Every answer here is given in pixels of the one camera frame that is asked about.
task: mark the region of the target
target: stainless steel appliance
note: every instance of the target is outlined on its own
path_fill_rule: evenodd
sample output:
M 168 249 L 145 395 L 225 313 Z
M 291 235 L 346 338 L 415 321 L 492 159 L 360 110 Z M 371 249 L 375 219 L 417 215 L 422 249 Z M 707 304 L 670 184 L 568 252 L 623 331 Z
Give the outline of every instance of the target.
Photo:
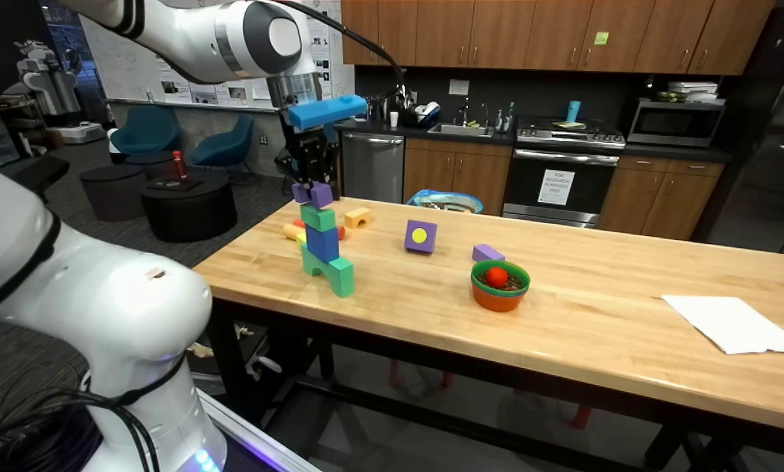
M 341 194 L 402 202 L 407 142 L 398 134 L 346 130 L 341 143 Z
M 638 98 L 627 142 L 666 147 L 711 147 L 724 104 Z
M 727 98 L 721 138 L 735 147 L 740 163 L 717 186 L 700 237 L 784 252 L 784 1 L 771 13 L 744 75 L 728 85 Z
M 502 215 L 560 224 L 597 224 L 623 150 L 614 127 L 560 127 L 551 118 L 522 118 L 506 184 Z

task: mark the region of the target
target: orange bowl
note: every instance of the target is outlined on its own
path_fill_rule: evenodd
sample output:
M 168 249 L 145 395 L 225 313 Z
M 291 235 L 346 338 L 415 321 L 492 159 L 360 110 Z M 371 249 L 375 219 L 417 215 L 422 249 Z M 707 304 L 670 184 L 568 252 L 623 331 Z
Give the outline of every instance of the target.
M 492 287 L 485 283 L 485 273 L 491 266 L 502 266 L 514 286 L 510 287 Z M 471 281 L 471 299 L 485 306 L 485 308 L 492 308 L 492 311 L 510 311 L 520 306 L 522 296 L 527 294 L 530 287 L 530 275 L 520 266 L 520 264 L 510 264 L 510 262 L 502 262 L 502 260 L 481 260 L 471 266 L 470 273 L 470 281 Z

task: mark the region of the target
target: blue light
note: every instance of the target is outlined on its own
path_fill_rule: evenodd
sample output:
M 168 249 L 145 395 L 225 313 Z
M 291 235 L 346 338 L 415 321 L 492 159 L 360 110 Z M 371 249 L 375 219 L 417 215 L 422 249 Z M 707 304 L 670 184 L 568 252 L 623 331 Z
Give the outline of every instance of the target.
M 213 462 L 206 450 L 197 450 L 197 462 L 201 472 L 221 472 L 221 467 Z

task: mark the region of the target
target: wooden cabinet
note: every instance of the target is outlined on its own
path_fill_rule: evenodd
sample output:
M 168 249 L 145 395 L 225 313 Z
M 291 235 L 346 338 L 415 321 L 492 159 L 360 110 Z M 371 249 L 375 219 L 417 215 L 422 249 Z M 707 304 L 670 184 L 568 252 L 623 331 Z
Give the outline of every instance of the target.
M 417 66 L 523 67 L 534 0 L 419 0 Z
M 470 66 L 470 24 L 471 0 L 419 0 L 417 30 L 417 66 L 458 67 Z
M 501 215 L 510 147 L 442 138 L 407 142 L 403 198 L 419 188 L 475 194 L 488 215 Z
M 712 0 L 689 74 L 740 75 L 771 7 L 774 0 Z
M 653 0 L 594 0 L 577 71 L 632 71 Z
M 593 4 L 594 0 L 534 0 L 523 67 L 577 67 Z
M 717 163 L 674 163 L 645 223 L 645 232 L 689 237 L 721 176 Z
M 341 0 L 341 21 L 378 41 L 398 66 L 415 66 L 417 54 L 417 0 Z M 341 36 L 344 63 L 387 66 L 379 54 Z
M 655 0 L 632 71 L 687 74 L 712 0 Z
M 470 21 L 471 67 L 527 67 L 523 47 L 533 30 L 534 0 L 475 1 Z
M 349 28 L 419 67 L 741 74 L 774 0 L 341 0 Z M 383 66 L 344 39 L 344 59 Z
M 599 228 L 689 237 L 721 169 L 721 163 L 622 157 Z

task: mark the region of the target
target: white paper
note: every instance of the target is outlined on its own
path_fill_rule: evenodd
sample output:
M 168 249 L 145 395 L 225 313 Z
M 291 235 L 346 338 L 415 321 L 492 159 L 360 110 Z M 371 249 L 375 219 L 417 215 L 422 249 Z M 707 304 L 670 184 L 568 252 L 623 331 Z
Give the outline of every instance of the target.
M 572 194 L 573 172 L 572 169 L 551 169 L 546 168 L 542 184 L 539 184 L 539 203 L 567 203 Z
M 727 353 L 784 350 L 784 331 L 736 296 L 661 296 Z

